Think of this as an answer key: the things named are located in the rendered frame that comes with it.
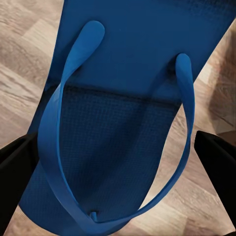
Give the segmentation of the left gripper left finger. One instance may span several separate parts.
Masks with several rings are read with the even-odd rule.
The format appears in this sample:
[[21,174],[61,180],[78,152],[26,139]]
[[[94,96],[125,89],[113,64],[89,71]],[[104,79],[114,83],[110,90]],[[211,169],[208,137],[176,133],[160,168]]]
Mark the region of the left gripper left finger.
[[24,135],[0,149],[0,236],[15,209],[39,161],[38,132]]

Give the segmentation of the sandal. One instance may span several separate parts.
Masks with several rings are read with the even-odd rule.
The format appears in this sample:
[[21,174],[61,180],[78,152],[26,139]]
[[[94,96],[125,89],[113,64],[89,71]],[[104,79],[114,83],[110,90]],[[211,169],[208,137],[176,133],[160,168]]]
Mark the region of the sandal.
[[[236,0],[64,0],[22,212],[58,236],[108,236],[157,205],[189,158],[193,84],[235,18]],[[182,104],[180,163],[139,209]]]

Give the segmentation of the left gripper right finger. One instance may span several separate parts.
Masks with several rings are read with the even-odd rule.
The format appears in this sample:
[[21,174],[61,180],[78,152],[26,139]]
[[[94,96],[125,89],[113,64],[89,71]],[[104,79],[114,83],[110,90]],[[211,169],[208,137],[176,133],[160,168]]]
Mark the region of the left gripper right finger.
[[236,228],[236,146],[197,131],[195,150]]

